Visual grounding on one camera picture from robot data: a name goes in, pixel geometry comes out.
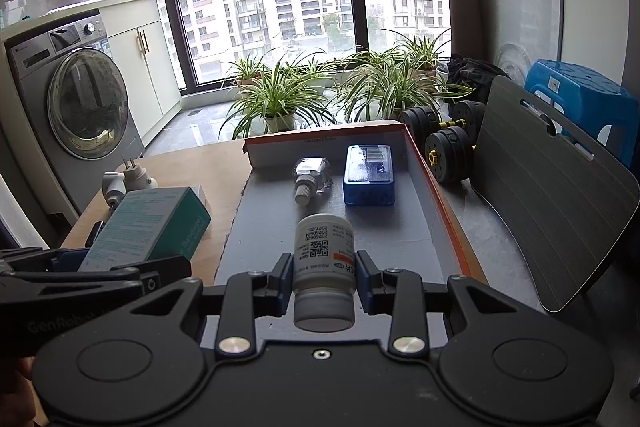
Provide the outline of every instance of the tree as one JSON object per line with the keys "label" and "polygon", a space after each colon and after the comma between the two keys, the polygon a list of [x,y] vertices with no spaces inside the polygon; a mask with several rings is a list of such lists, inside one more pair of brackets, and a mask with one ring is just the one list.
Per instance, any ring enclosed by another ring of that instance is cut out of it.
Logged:
{"label": "tree", "polygon": [[331,13],[322,17],[324,31],[329,39],[329,51],[334,52],[344,50],[350,45],[350,39],[340,29],[338,24],[338,14]]}
{"label": "tree", "polygon": [[369,49],[384,51],[386,49],[386,35],[383,28],[383,17],[373,14],[367,9],[367,31],[369,33]]}

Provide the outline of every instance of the blue plastic case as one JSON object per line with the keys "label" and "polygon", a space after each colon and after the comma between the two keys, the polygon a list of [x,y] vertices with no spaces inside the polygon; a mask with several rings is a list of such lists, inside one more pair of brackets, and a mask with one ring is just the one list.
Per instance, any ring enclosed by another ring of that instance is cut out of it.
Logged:
{"label": "blue plastic case", "polygon": [[388,145],[351,145],[342,181],[344,203],[349,206],[391,206],[396,203],[396,182]]}

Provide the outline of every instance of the silver bolt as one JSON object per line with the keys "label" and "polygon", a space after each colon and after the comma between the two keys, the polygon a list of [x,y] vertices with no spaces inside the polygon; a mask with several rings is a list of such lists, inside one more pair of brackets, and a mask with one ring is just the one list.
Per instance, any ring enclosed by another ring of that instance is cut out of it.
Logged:
{"label": "silver bolt", "polygon": [[394,340],[394,349],[400,353],[418,353],[424,349],[424,340],[418,337],[400,337]]}
{"label": "silver bolt", "polygon": [[316,360],[326,360],[331,356],[331,351],[328,349],[316,349],[314,351],[314,358]]}
{"label": "silver bolt", "polygon": [[225,353],[244,353],[251,347],[251,342],[242,337],[227,337],[218,343],[218,347]]}

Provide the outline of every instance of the wooden table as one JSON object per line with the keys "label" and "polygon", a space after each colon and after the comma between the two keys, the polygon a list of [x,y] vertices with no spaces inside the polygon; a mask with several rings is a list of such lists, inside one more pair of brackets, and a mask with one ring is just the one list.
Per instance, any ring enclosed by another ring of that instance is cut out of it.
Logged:
{"label": "wooden table", "polygon": [[[243,146],[244,140],[233,140],[136,160],[160,187],[202,186],[211,224],[191,259],[191,270],[205,285],[213,284],[226,237],[251,172],[249,159],[242,152]],[[107,217],[107,204],[99,192],[66,237],[63,248],[84,247],[94,223]]]}

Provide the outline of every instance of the white pill bottle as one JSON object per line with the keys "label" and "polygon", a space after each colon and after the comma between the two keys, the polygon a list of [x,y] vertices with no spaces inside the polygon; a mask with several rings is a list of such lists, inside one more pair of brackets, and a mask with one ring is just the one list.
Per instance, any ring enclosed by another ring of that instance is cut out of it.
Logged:
{"label": "white pill bottle", "polygon": [[353,227],[343,217],[314,214],[296,227],[293,321],[306,331],[329,333],[355,322]]}

